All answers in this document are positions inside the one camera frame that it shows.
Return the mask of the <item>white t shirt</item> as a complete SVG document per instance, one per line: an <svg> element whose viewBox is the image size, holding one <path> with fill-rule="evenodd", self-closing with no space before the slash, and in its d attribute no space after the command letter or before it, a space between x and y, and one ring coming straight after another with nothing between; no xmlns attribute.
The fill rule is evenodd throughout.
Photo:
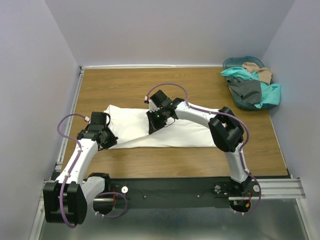
<svg viewBox="0 0 320 240"><path fill-rule="evenodd" d="M168 120L168 126L149 134L147 110L109 105L109 128L118 137L112 149L211 148L215 147L208 128L187 120Z"/></svg>

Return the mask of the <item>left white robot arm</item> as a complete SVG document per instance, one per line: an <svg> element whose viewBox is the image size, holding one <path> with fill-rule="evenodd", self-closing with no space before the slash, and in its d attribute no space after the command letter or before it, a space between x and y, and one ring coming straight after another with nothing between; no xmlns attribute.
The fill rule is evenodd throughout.
<svg viewBox="0 0 320 240"><path fill-rule="evenodd" d="M66 224L69 228L84 222L88 205L97 195L112 190L109 174L85 175L98 151L115 146L118 140L109 128L111 116L108 113L92 112L90 117L82 118L87 126L76 137L60 134L75 141L75 148L60 175L43 187L45 220Z"/></svg>

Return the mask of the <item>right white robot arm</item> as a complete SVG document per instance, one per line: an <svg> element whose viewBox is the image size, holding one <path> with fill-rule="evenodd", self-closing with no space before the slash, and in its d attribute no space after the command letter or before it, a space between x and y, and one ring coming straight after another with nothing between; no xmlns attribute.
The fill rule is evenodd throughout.
<svg viewBox="0 0 320 240"><path fill-rule="evenodd" d="M162 90L151 97L145 96L148 133L151 135L166 127L168 119L187 120L210 130L214 145L225 153L230 172L230 185L234 191L244 192L252 180L247 168L243 147L244 128L228 107L209 110L192 105L186 99L170 99Z"/></svg>

